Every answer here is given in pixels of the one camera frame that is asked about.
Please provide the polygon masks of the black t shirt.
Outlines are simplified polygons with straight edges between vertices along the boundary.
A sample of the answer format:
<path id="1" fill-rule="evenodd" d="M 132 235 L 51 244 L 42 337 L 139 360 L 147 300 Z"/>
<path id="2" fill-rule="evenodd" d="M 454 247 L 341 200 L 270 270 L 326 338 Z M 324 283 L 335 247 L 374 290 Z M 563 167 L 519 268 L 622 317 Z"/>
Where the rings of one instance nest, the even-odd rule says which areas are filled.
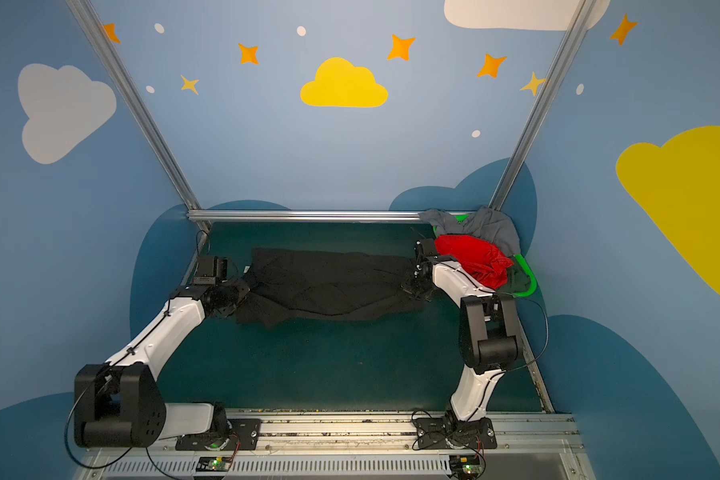
<path id="1" fill-rule="evenodd" d="M 403 289 L 413 269 L 401 256 L 256 248 L 236 318 L 273 328 L 291 319 L 372 321 L 419 311 L 424 300 Z"/>

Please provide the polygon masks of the red t shirt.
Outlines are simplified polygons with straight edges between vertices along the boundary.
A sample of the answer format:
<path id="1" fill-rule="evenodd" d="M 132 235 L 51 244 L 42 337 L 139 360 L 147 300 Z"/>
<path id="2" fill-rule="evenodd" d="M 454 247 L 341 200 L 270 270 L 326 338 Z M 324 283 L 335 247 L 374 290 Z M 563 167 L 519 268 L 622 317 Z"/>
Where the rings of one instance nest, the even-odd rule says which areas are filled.
<path id="1" fill-rule="evenodd" d="M 497 290 L 508 282 L 513 266 L 494 244 L 468 235 L 441 235 L 435 239 L 440 255 L 455 258 L 462 268 L 482 285 Z"/>

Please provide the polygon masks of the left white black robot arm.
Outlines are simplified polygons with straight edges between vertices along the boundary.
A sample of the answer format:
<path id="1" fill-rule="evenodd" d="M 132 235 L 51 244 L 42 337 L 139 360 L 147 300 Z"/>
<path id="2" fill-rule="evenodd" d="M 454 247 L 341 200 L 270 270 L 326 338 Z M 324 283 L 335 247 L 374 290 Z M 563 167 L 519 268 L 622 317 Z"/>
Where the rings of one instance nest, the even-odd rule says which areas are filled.
<path id="1" fill-rule="evenodd" d="M 167 361 L 208 313 L 229 316 L 249 293 L 239 280 L 182 287 L 125 347 L 74 380 L 70 414 L 82 448 L 146 448 L 175 438 L 180 450 L 224 450 L 233 437 L 219 402 L 168 403 L 157 380 Z"/>

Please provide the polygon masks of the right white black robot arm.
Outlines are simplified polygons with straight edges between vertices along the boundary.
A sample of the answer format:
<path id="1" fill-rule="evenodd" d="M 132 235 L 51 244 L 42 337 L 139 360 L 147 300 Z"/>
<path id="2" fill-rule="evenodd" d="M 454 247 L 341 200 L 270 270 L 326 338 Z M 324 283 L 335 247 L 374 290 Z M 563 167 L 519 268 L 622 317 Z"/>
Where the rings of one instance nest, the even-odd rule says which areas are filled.
<path id="1" fill-rule="evenodd" d="M 438 254 L 432 239 L 416 242 L 414 268 L 402 288 L 417 299 L 442 291 L 459 308 L 458 347 L 464 368 L 450 411 L 459 422 L 484 418 L 499 380 L 522 357 L 514 298 L 482 285 L 455 258 Z"/>

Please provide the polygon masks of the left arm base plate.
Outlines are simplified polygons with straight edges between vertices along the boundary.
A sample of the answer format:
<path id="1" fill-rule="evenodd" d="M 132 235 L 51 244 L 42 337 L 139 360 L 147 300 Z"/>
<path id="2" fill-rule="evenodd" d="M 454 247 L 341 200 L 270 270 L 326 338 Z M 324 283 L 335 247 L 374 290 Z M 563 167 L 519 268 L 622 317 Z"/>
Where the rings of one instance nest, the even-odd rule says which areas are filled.
<path id="1" fill-rule="evenodd" d="M 211 422 L 207 432 L 179 437 L 175 449 L 222 452 L 255 450 L 260 429 L 260 419 L 216 419 Z"/>

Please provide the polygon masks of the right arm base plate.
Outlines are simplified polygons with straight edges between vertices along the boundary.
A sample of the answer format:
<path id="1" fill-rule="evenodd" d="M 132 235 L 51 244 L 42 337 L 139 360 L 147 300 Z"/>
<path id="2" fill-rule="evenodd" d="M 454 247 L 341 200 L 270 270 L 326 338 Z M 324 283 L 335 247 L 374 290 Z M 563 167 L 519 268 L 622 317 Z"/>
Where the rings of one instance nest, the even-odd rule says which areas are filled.
<path id="1" fill-rule="evenodd" d="M 462 422 L 443 417 L 420 417 L 412 420 L 416 439 L 412 449 L 419 450 L 489 450 L 497 448 L 492 422 L 483 418 Z"/>

